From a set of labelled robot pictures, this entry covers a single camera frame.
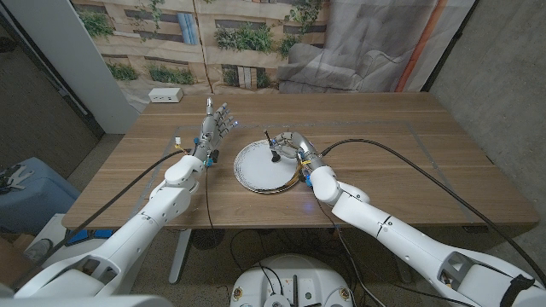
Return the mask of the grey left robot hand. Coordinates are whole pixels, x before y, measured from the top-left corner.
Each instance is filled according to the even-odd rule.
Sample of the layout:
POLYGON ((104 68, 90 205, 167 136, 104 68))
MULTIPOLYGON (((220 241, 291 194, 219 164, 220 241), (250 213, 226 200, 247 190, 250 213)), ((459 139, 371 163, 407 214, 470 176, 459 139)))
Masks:
POLYGON ((238 125, 238 122, 229 113, 230 110, 226 103, 215 109, 212 98, 206 99, 206 116, 201 124, 200 134, 192 153, 206 166, 218 160, 218 158, 214 158, 213 152, 218 150, 223 138, 238 125))

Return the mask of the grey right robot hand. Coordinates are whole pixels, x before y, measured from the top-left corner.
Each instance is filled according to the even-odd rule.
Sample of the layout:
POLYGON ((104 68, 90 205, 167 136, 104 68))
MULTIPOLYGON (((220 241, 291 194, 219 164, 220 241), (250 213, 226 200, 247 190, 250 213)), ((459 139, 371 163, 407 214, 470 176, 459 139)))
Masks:
POLYGON ((290 159, 308 161, 307 165, 313 171, 326 165, 311 142, 298 132, 282 132, 275 136, 271 140, 270 149, 290 159))

